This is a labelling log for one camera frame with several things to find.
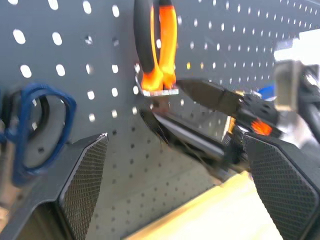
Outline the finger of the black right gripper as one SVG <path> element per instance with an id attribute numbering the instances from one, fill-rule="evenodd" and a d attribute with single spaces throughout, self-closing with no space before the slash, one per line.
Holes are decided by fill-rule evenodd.
<path id="1" fill-rule="evenodd" d="M 194 102 L 212 111 L 234 117 L 242 107 L 242 96 L 204 78 L 181 78 L 177 86 Z"/>

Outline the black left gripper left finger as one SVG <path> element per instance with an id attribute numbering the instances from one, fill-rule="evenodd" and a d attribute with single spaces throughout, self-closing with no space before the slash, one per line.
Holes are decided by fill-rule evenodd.
<path id="1" fill-rule="evenodd" d="M 100 194 L 108 134 L 68 145 L 17 195 L 0 240 L 85 240 Z"/>

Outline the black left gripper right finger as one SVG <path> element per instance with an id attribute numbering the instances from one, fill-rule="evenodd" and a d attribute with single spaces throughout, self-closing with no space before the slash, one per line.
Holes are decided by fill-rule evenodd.
<path id="1" fill-rule="evenodd" d="M 320 163 L 274 137 L 245 133 L 242 144 L 259 198 L 283 240 L 320 240 Z"/>

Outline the orange and black handled pliers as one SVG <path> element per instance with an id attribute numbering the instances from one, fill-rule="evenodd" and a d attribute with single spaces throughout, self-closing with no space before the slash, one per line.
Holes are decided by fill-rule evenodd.
<path id="1" fill-rule="evenodd" d="M 173 89 L 178 24 L 172 0 L 134 0 L 133 32 L 142 90 Z"/>

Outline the grey metal pegboard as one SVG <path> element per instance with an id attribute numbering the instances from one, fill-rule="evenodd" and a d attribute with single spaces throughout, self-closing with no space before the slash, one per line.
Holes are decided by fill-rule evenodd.
<path id="1" fill-rule="evenodd" d="M 231 90 L 273 81 L 276 42 L 320 27 L 320 0 L 173 0 L 179 78 L 201 77 Z M 77 103 L 64 148 L 0 234 L 35 238 L 31 212 L 78 158 L 84 139 L 107 133 L 91 154 L 104 162 L 86 240 L 121 240 L 213 186 L 198 163 L 166 147 L 139 109 L 134 0 L 0 0 L 0 90 L 33 82 Z"/>

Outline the blue handled scissors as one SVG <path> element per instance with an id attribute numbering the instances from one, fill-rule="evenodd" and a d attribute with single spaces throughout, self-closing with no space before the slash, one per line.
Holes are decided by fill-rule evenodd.
<path id="1" fill-rule="evenodd" d="M 22 188 L 45 174 L 70 136 L 77 103 L 53 86 L 30 83 L 0 104 L 0 184 Z"/>

